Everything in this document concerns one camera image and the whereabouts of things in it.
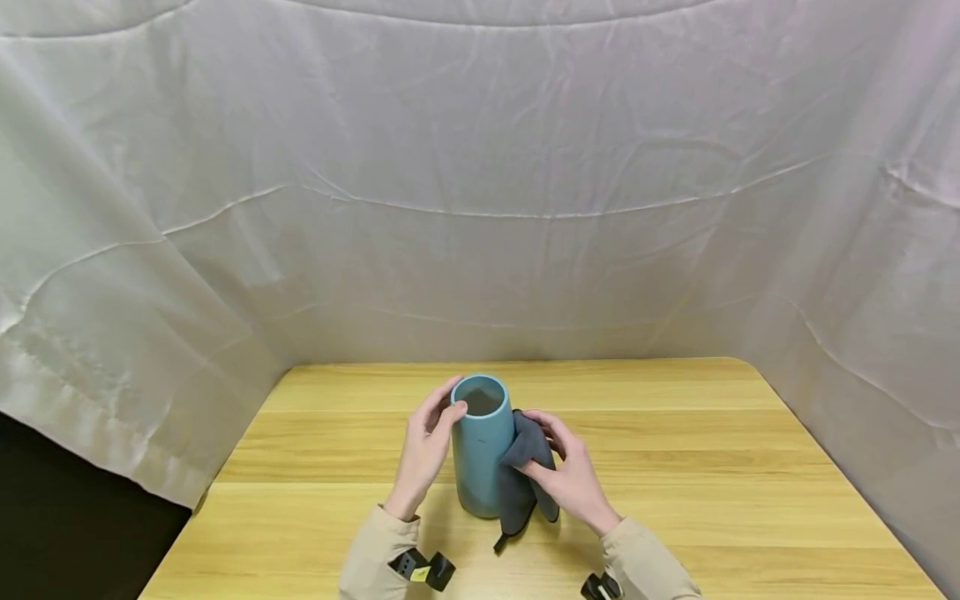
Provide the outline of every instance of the blue vase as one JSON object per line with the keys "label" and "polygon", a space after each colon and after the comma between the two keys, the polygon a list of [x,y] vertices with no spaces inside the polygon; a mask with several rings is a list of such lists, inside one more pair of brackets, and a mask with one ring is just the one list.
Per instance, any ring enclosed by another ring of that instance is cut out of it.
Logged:
{"label": "blue vase", "polygon": [[460,504],[473,515],[497,518],[496,470],[516,436],[507,387],[491,375],[470,375],[450,393],[450,402],[457,400],[467,403],[453,427]]}

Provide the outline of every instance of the yellow label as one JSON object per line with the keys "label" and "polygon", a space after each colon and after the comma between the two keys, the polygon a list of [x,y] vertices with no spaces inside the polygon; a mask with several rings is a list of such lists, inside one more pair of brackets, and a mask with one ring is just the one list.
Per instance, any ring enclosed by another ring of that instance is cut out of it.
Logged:
{"label": "yellow label", "polygon": [[429,566],[422,566],[420,568],[414,569],[414,574],[410,576],[410,581],[424,582],[426,581],[426,576],[430,574]]}

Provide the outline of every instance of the white curtain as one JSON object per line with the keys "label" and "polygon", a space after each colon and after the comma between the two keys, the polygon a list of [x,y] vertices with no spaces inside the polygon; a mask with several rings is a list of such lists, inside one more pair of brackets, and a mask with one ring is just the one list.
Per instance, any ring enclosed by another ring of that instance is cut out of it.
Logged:
{"label": "white curtain", "polygon": [[0,409],[194,505],[305,362],[750,361],[960,597],[955,0],[0,0]]}

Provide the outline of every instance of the microfiber towel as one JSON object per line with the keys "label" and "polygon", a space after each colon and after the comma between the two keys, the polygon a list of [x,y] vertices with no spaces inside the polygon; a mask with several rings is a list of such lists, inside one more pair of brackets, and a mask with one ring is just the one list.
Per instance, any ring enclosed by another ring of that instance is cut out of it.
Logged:
{"label": "microfiber towel", "polygon": [[503,456],[496,472],[502,532],[493,546],[493,551],[497,554],[507,545],[509,538],[523,531],[538,505],[543,516],[551,523],[556,522],[560,516],[560,507],[550,494],[544,492],[537,482],[516,470],[516,467],[523,467],[531,459],[543,467],[556,470],[550,442],[546,440],[540,426],[524,417],[518,410],[514,410],[514,429],[514,443]]}

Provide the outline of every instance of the forearm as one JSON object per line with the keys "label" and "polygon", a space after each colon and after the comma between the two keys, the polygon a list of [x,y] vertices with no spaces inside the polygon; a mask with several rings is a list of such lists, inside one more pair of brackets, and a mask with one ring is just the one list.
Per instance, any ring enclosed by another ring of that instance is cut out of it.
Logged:
{"label": "forearm", "polygon": [[626,518],[601,539],[607,572],[624,600],[692,600],[700,589],[649,529]]}
{"label": "forearm", "polygon": [[347,552],[340,600],[403,600],[409,582],[389,562],[417,546],[419,529],[419,519],[404,522],[374,508]]}

